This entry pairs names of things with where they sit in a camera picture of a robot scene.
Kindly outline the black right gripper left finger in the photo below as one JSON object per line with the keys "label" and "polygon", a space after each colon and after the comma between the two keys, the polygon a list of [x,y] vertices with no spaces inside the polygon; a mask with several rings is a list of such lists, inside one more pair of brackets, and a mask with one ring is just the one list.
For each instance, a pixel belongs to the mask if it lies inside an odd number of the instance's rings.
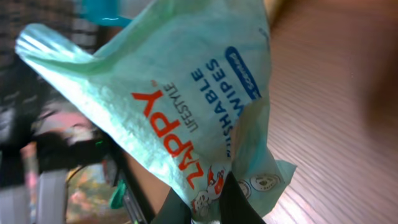
{"label": "black right gripper left finger", "polygon": [[192,214],[187,204],[170,189],[165,202],[151,224],[191,224]]}

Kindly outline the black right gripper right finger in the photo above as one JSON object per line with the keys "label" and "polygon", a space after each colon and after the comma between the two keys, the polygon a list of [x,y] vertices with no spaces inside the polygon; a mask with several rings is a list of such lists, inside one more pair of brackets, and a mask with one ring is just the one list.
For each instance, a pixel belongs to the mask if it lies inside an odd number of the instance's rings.
{"label": "black right gripper right finger", "polygon": [[232,172],[227,175],[219,206],[221,224],[266,224],[245,198]]}

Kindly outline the blue water bottle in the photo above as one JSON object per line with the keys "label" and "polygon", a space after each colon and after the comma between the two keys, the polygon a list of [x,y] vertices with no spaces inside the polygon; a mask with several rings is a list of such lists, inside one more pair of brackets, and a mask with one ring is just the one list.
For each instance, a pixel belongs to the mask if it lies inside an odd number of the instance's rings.
{"label": "blue water bottle", "polygon": [[82,0],[81,16],[99,26],[126,27],[132,19],[122,15],[121,6],[121,0]]}

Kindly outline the white flushable wipes pack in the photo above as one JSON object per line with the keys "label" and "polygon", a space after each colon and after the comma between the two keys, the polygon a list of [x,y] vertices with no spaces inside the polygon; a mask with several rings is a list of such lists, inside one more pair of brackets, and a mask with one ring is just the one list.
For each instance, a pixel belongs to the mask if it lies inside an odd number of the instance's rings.
{"label": "white flushable wipes pack", "polygon": [[260,217],[295,172],[267,148],[269,37],[262,0],[162,0],[94,54],[42,24],[15,50],[211,223],[230,172]]}

